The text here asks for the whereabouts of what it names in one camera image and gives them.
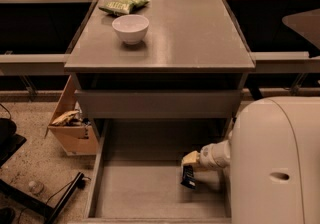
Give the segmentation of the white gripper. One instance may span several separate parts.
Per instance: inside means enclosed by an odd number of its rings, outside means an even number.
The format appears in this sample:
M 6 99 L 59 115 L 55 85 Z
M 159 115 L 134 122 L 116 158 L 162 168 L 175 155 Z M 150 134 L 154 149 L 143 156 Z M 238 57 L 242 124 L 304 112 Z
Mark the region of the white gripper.
M 204 146 L 200 153 L 192 151 L 182 158 L 181 166 L 191 166 L 194 172 L 218 170 L 230 165 L 231 150 L 228 140 Z

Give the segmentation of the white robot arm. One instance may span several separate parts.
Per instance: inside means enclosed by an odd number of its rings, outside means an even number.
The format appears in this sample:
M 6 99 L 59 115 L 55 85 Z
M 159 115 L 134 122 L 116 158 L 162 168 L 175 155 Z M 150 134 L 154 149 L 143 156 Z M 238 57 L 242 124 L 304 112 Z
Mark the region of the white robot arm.
M 232 224 L 320 224 L 320 98 L 255 101 L 181 165 L 190 187 L 197 171 L 228 171 Z

